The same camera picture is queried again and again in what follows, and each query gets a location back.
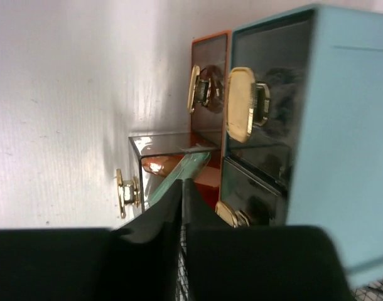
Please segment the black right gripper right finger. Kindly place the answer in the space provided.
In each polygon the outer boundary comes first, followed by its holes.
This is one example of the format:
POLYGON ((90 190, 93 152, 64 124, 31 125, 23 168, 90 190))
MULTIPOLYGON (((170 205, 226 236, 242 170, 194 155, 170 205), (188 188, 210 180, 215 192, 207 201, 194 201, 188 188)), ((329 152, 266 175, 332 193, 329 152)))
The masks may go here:
POLYGON ((329 236, 313 226, 233 228, 183 183, 192 300, 352 300, 329 236))

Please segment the wooden drawer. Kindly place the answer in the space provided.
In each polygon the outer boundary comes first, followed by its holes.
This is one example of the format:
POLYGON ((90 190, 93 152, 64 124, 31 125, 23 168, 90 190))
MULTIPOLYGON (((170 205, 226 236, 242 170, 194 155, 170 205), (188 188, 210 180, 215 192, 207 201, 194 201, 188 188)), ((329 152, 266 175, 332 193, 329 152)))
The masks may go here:
POLYGON ((119 212, 133 219, 149 209, 148 199, 185 154, 210 152, 211 158, 194 180, 203 200, 215 207, 220 187, 220 146, 194 132, 136 135, 128 138, 129 172, 116 171, 119 212))
POLYGON ((225 30, 191 44, 187 111, 192 131, 210 140, 222 138, 230 36, 225 30))

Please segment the green highlighter marker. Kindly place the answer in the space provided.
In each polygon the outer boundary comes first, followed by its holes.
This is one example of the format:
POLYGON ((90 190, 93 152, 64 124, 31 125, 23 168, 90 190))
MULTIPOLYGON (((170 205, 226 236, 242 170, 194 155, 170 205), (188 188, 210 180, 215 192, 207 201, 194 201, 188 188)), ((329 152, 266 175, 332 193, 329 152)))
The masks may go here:
POLYGON ((195 180, 203 171, 211 158, 210 152, 195 152, 185 154, 174 169, 164 178, 148 199, 148 205, 154 206, 169 190, 176 180, 195 180))

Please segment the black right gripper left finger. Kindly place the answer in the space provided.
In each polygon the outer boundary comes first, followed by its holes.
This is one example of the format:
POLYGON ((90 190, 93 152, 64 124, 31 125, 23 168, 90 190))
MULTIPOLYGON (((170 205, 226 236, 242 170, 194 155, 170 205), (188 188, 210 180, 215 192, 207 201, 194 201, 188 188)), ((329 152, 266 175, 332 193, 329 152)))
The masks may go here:
POLYGON ((116 230, 0 230, 0 300, 173 300, 182 188, 116 230))

